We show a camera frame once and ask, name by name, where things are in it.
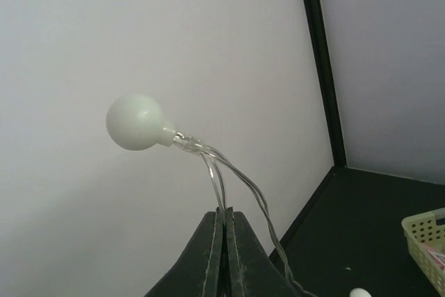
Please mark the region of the black corner frame post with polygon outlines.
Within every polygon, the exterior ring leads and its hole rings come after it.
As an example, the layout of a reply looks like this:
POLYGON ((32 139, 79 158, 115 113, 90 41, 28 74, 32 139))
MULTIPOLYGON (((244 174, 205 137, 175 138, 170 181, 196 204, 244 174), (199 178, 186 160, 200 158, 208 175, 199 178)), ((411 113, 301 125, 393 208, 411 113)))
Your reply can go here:
POLYGON ((347 166, 346 149, 343 141, 343 132, 337 103, 337 94, 334 87, 334 77, 327 45, 321 0, 303 0, 314 60, 321 89, 327 129, 334 165, 345 168, 347 166))

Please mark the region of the pink star ornament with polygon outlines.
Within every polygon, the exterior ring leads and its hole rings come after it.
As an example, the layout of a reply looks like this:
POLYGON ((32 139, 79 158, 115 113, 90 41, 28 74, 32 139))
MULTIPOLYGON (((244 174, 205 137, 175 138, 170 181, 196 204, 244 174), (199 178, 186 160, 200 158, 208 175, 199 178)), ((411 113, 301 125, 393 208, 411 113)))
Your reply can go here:
POLYGON ((444 265, 445 265, 444 253, 438 251, 435 248, 427 246, 427 245, 425 245, 424 247, 425 247, 426 251, 428 252, 428 254, 431 256, 431 258, 433 259, 433 261, 436 263, 436 265, 438 265, 438 267, 442 271, 444 271, 444 265))

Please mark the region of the green plastic basket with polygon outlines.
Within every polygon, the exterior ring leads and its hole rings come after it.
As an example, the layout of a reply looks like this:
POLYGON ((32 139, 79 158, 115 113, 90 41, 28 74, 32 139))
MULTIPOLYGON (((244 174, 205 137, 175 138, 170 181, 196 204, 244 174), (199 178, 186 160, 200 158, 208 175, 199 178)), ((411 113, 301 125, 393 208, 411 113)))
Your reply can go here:
POLYGON ((444 253, 444 208, 408 216, 401 222, 410 256, 440 296, 444 296, 444 271, 425 245, 444 253))

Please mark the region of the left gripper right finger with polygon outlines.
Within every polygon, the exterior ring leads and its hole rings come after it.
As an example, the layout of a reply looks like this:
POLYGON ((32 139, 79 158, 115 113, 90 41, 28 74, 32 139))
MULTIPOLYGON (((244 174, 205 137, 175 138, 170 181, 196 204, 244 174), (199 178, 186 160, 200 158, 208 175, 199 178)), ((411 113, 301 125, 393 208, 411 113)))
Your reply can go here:
POLYGON ((228 296, 298 297, 302 293, 270 261, 245 215, 227 210, 226 276, 228 296))

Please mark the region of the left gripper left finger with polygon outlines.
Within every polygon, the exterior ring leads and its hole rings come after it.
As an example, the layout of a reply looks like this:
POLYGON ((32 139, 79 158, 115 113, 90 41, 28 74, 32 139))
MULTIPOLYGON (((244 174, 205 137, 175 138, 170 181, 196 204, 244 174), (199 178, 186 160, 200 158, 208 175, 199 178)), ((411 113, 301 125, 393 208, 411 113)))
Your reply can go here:
POLYGON ((222 215, 219 210, 209 211, 205 213, 178 260, 146 296, 222 296, 222 244, 222 215))

